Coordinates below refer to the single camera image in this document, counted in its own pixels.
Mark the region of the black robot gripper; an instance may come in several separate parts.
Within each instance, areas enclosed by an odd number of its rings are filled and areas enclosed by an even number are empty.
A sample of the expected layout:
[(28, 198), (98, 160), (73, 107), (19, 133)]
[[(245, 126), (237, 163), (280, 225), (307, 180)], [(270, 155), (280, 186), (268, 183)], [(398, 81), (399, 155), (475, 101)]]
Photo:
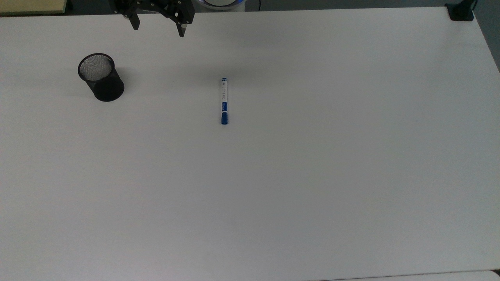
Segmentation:
[(180, 37), (186, 33), (186, 24), (193, 23), (195, 8), (191, 0), (110, 0), (113, 12), (128, 19), (134, 30), (140, 26), (139, 12), (161, 14), (176, 23)]

